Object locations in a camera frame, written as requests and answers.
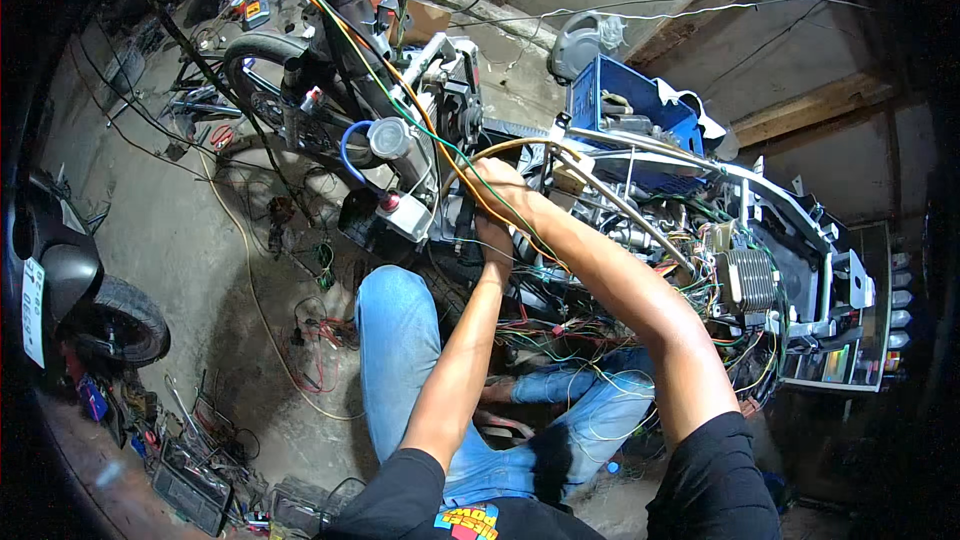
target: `red cap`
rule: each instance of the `red cap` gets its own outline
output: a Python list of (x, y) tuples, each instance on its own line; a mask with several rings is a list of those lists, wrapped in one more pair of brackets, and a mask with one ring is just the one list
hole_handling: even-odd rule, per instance
[(380, 209), (387, 213), (392, 213), (401, 206), (401, 196), (394, 191), (387, 192), (387, 195), (380, 199)]

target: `blue jeans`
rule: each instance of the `blue jeans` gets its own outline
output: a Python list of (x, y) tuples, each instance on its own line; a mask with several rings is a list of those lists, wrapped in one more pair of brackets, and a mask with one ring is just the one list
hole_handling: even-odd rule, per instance
[[(355, 318), (366, 425), (382, 463), (400, 446), (414, 402), (440, 356), (437, 310), (419, 275), (384, 265), (360, 284)], [(649, 409), (653, 364), (642, 348), (604, 356), (597, 367), (605, 378), (593, 367), (581, 368), (583, 363), (557, 363), (517, 378), (512, 402), (576, 401), (526, 444), (494, 450), (469, 424), (446, 475), (445, 509), (497, 497), (536, 498), (535, 486), (551, 462), (540, 438), (551, 432), (559, 432), (552, 436), (561, 443), (553, 448), (565, 454), (559, 460), (561, 496), (590, 481)]]

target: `blue wire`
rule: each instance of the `blue wire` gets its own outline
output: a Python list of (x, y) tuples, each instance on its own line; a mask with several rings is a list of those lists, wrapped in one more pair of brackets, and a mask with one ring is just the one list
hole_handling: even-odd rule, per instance
[(350, 172), (353, 177), (360, 180), (361, 183), (367, 184), (367, 178), (364, 177), (364, 174), (360, 172), (352, 163), (351, 160), (347, 157), (347, 138), (351, 137), (358, 128), (367, 127), (369, 128), (374, 124), (373, 121), (357, 121), (354, 125), (351, 125), (346, 128), (346, 131), (343, 132), (343, 137), (340, 139), (340, 160), (343, 162), (343, 165), (346, 167), (346, 170)]

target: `black t-shirt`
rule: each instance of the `black t-shirt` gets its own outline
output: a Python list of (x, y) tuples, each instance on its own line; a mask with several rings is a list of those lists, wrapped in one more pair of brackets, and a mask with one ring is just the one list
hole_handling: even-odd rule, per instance
[[(743, 415), (718, 415), (679, 443), (647, 505), (650, 538), (779, 538), (780, 521)], [(398, 450), (343, 510), (328, 538), (602, 538), (532, 498), (442, 510), (444, 470), (423, 450)]]

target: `blue plastic crate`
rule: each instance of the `blue plastic crate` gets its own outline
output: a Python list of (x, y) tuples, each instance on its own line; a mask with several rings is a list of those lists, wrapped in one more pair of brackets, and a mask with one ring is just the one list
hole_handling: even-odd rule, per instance
[[(567, 104), (573, 106), (570, 126), (601, 131), (601, 90), (624, 97), (630, 102), (634, 114), (644, 115), (650, 118), (654, 125), (677, 134), (681, 149), (700, 157), (704, 156), (704, 141), (697, 126), (697, 114), (693, 109), (684, 103), (662, 103), (656, 82), (602, 54), (587, 65), (567, 89)], [(622, 145), (588, 138), (578, 140), (600, 149), (622, 148)], [(654, 171), (642, 174), (635, 172), (633, 179), (646, 191), (659, 190), (669, 193), (685, 193), (702, 183), (697, 178)]]

